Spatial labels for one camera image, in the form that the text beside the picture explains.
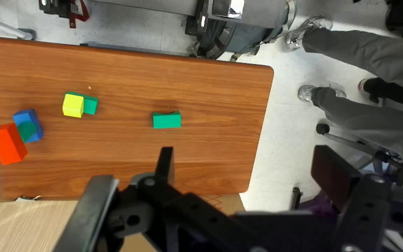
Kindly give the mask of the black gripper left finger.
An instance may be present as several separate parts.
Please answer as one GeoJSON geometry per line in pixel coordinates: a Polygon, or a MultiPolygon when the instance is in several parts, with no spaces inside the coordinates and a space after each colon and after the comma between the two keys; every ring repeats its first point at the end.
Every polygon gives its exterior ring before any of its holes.
{"type": "Polygon", "coordinates": [[[174,180],[174,148],[163,146],[156,167],[156,181],[171,184],[174,180]]]}

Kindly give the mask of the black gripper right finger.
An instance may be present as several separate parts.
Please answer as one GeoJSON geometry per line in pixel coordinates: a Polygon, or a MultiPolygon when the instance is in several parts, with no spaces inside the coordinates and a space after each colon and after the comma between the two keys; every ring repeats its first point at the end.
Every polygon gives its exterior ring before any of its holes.
{"type": "Polygon", "coordinates": [[[317,145],[314,148],[311,174],[334,205],[342,209],[359,183],[362,172],[329,145],[317,145]]]}

